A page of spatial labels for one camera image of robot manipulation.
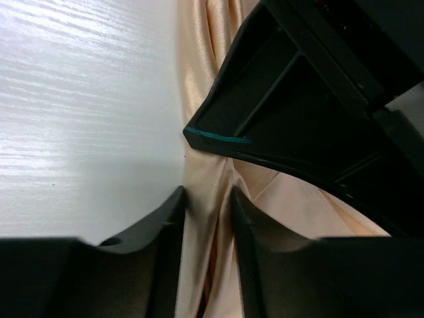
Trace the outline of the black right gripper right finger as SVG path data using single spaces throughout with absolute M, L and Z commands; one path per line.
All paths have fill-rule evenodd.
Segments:
M 423 240 L 305 238 L 231 191 L 245 317 L 422 317 Z

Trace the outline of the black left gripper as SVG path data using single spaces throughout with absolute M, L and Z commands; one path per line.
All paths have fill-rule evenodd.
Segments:
M 259 2 L 184 136 L 422 237 L 423 2 Z

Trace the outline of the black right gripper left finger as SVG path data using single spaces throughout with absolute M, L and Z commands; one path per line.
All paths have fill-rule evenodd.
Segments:
M 186 192 L 95 246 L 78 238 L 1 239 L 2 317 L 173 317 Z

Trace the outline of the peach cloth napkin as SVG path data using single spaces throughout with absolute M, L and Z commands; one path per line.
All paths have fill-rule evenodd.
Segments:
M 178 68 L 184 121 L 205 100 L 237 30 L 254 1 L 179 1 Z M 185 150 L 189 206 L 177 317 L 241 317 L 234 250 L 231 188 L 239 186 L 259 209 L 308 238 L 383 236 L 385 231 L 325 191 L 240 160 Z

